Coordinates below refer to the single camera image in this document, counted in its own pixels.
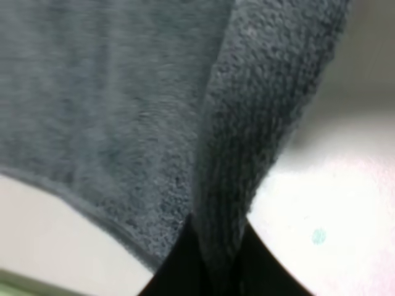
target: gray towel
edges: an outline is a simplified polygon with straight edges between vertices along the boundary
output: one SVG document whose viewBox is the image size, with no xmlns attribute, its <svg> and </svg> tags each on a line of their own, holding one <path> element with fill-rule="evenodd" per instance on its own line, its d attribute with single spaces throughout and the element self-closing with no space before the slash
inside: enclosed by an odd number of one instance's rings
<svg viewBox="0 0 395 296">
<path fill-rule="evenodd" d="M 349 2 L 1 0 L 0 172 L 152 270 L 192 210 L 220 276 Z"/>
</svg>

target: teal speck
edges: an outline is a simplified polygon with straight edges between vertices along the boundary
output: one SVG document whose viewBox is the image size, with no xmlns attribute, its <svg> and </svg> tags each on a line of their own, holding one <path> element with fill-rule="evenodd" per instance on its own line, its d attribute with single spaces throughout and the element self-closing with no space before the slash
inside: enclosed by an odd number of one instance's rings
<svg viewBox="0 0 395 296">
<path fill-rule="evenodd" d="M 313 232 L 313 235 L 312 235 L 312 238 L 311 238 L 313 244 L 315 244 L 315 245 L 320 245 L 320 244 L 324 243 L 325 239 L 326 239 L 326 232 L 322 228 L 316 229 Z"/>
</svg>

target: gray fabric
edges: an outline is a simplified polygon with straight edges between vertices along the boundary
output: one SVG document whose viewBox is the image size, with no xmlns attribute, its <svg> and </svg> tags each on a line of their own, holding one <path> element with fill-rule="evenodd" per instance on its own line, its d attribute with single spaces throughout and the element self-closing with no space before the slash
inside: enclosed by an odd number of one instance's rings
<svg viewBox="0 0 395 296">
<path fill-rule="evenodd" d="M 194 199 L 218 274 L 348 4 L 1 0 L 0 170 L 57 194 L 152 269 Z"/>
</svg>

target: black object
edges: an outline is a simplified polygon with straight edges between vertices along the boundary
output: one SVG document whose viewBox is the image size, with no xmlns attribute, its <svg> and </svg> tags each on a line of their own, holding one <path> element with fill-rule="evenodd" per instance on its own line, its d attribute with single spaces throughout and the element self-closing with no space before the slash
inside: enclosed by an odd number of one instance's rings
<svg viewBox="0 0 395 296">
<path fill-rule="evenodd" d="M 139 296 L 159 295 L 214 296 L 191 216 L 170 255 Z M 279 264 L 250 224 L 231 271 L 230 288 L 221 296 L 244 295 L 312 296 Z"/>
</svg>

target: white surface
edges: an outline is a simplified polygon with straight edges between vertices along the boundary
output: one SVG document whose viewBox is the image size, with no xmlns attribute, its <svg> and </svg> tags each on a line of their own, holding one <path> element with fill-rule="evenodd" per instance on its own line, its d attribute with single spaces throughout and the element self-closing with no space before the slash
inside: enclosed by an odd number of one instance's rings
<svg viewBox="0 0 395 296">
<path fill-rule="evenodd" d="M 357 0 L 320 95 L 250 217 L 319 296 L 395 295 L 394 25 L 395 1 Z M 0 237 L 0 266 L 87 294 L 131 296 L 151 276 L 58 199 L 9 179 L 0 179 Z"/>
</svg>

